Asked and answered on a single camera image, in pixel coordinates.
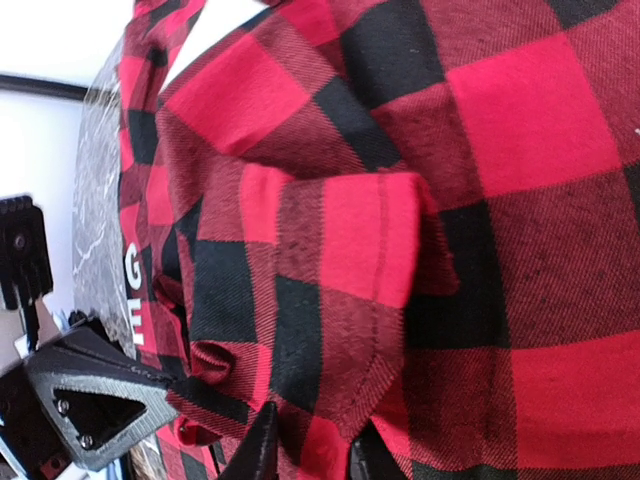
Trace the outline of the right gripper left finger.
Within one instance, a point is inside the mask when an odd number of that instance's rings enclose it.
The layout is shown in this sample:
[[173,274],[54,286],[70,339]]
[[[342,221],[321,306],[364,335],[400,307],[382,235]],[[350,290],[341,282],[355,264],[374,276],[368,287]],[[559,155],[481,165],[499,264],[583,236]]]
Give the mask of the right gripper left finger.
[[275,402],[267,402],[219,479],[275,480],[277,469],[278,410]]

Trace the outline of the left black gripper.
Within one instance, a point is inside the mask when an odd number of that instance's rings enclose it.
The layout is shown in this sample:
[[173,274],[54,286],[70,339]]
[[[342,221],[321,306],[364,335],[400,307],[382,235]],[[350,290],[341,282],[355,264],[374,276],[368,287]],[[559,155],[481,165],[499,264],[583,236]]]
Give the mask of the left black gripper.
[[[28,195],[1,200],[1,308],[53,290],[44,216]],[[71,460],[98,471],[177,418],[174,379],[78,327],[25,359],[27,378]]]

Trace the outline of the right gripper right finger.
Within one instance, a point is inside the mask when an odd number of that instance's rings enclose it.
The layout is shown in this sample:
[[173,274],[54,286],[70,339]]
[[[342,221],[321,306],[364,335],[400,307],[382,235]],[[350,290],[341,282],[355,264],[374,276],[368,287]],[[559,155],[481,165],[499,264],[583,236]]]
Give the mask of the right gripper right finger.
[[400,468],[377,430],[363,430],[350,453],[350,478],[392,480],[400,478]]

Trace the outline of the red black plaid shirt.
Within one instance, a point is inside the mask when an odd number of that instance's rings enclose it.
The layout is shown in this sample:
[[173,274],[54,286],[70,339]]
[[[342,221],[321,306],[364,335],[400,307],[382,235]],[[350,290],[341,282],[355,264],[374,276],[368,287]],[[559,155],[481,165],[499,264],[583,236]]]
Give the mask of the red black plaid shirt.
[[137,1],[137,355],[171,479],[639,475],[635,1]]

